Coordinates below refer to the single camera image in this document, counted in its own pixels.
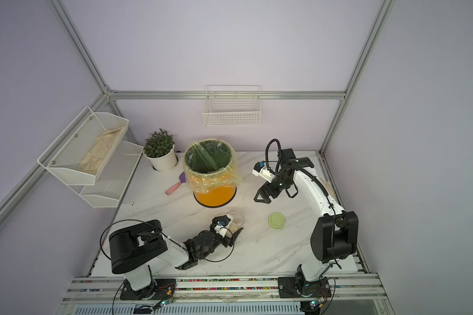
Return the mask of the glass oatmeal jar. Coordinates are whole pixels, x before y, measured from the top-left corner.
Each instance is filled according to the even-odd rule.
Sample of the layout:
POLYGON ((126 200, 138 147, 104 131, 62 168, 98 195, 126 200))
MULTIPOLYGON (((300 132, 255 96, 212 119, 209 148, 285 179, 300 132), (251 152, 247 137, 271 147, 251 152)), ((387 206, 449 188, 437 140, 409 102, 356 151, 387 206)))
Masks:
POLYGON ((227 212, 225 216, 229 219, 229 224, 226 224, 226 227, 232 234, 236 234, 240 229, 243 228, 245 217, 241 212, 237 210, 231 210, 227 212))

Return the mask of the green jar lid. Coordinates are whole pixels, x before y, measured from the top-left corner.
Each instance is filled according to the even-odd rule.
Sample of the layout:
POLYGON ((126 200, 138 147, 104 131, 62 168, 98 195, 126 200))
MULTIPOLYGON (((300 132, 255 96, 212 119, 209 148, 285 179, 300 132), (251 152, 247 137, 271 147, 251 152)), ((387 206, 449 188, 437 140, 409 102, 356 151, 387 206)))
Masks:
POLYGON ((271 228, 280 230, 285 226, 286 218, 282 213, 274 212, 268 216, 268 224, 271 228))

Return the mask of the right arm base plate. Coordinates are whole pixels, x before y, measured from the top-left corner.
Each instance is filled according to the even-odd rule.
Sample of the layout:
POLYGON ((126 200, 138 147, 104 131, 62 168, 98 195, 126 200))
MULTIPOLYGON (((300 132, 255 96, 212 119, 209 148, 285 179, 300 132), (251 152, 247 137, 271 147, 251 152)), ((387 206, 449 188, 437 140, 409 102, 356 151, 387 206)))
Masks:
POLYGON ((331 286, 326 277, 314 282, 295 277, 277 279, 280 298, 328 298, 332 297, 331 286))

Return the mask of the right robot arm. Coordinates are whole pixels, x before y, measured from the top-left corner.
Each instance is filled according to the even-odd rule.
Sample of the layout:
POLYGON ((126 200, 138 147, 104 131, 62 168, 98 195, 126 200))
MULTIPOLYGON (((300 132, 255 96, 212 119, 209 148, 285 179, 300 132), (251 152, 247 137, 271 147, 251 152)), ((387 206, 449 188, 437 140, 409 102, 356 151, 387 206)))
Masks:
POLYGON ((252 174, 265 180, 254 201, 271 203, 281 192, 294 187, 302 193, 317 215, 310 236, 311 254, 298 266, 295 276, 278 279, 281 297, 331 296, 325 273, 339 261, 353 255, 357 249, 359 219, 346 211, 328 192, 308 157, 296 157, 292 149, 278 153, 276 170, 267 160, 257 162, 252 174))

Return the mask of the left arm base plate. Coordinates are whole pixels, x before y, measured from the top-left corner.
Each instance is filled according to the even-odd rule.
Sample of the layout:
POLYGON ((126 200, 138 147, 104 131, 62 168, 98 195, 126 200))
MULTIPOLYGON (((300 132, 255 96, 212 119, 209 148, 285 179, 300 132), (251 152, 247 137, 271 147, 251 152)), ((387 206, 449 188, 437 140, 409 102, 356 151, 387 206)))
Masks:
POLYGON ((167 299, 174 294, 176 288, 176 279, 158 279, 153 278, 152 283, 145 288, 134 291, 131 288, 130 282, 124 280, 124 287, 120 294, 121 301, 140 301, 140 300, 154 300, 159 301, 167 299))

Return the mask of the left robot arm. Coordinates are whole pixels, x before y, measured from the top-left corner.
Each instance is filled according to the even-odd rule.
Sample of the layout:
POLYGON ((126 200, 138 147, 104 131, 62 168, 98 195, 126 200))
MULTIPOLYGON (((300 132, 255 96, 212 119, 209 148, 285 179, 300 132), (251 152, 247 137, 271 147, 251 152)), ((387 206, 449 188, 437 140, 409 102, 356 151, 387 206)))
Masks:
POLYGON ((233 249, 244 230, 244 220, 227 213, 213 218, 209 229, 181 243, 163 232, 159 220, 133 219, 132 222, 134 225, 111 233, 109 250, 101 252, 110 260, 112 273, 124 276, 124 289, 136 294, 159 288, 153 280, 150 263, 168 262, 177 270, 191 269, 199 261, 220 263, 221 259, 208 257, 221 245, 233 249))

